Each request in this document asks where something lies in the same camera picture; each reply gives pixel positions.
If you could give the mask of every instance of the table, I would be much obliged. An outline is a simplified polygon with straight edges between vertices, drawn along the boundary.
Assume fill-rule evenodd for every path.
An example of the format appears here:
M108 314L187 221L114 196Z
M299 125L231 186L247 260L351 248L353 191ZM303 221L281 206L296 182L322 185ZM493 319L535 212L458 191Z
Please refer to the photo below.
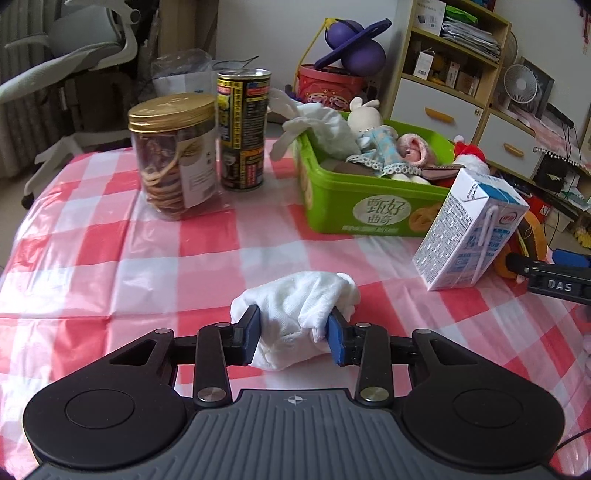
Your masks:
M0 280L0 464L17 478L35 467L22 411L48 383L158 327L194 335L228 320L244 289L302 270L351 275L361 291L354 321L392 335L434 329L551 391L564 407L565 437L591 426L582 306L527 293L493 273L475 288L427 292L411 262L419 244L311 231L289 157L265 160L258 190L223 192L182 222L158 218L145 203L132 151L75 158L23 221ZM191 370L180 369L181 394L191 394ZM325 355L283 372L230 367L229 375L237 395L353 388L356 370ZM394 374L397 395L406 394L405 368ZM571 443L553 465L589 469L590 446L589 436Z

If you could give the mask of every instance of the yellow handle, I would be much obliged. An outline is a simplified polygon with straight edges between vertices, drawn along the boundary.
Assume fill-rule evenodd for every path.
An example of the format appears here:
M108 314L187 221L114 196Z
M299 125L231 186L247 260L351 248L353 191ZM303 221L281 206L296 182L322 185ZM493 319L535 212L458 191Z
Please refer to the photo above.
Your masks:
M302 63L304 63L304 60L306 59L306 56L308 55L308 52L312 48L312 45L314 45L314 43L316 43L316 40L318 39L318 37L320 36L320 34L324 30L324 28L325 27L326 28L329 28L333 23L336 23L337 21L338 20L336 18L325 18L324 19L324 22L320 26L320 29L316 33L316 36L314 36L314 38L312 39L312 42L310 43L310 45L308 45L308 48L306 49L306 51L304 52L304 54L301 56L300 61L297 63L297 67L295 68L294 83L292 85L295 93L297 93L297 91L296 91L296 82L297 82L297 73L298 73L298 71L300 69L300 65Z
M440 122L443 122L444 124L452 124L456 121L452 116L438 112L437 110L433 110L432 108L425 107L425 113L427 114L427 116L433 118L433 120L438 120Z
M503 147L505 147L505 150L507 150L511 155L514 155L519 158L523 158L524 156L524 153L519 148L515 148L513 145L503 143Z

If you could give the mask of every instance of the pink plush toy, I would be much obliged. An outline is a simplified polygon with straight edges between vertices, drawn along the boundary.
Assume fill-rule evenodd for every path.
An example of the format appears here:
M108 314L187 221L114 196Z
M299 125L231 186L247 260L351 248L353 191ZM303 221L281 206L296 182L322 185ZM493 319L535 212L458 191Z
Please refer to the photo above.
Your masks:
M396 149L406 163L413 167L437 165L437 156L421 137L404 134L396 140Z

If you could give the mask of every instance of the black and yellow can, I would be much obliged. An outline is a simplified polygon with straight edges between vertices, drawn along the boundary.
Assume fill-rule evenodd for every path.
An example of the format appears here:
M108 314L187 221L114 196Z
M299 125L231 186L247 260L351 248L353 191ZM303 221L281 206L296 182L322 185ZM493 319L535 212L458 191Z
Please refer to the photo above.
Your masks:
M221 178L229 190L252 190L263 181L270 80L271 72L261 69L218 73Z

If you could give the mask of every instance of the red bucket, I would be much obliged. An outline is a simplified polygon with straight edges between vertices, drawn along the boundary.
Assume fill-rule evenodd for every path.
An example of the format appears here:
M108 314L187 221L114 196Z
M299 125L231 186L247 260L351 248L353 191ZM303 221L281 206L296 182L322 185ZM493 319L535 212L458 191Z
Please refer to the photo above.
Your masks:
M345 69L325 67L314 70L311 64L298 69L297 97L303 103L322 103L335 110L349 111L351 100L361 94L363 77L354 77Z

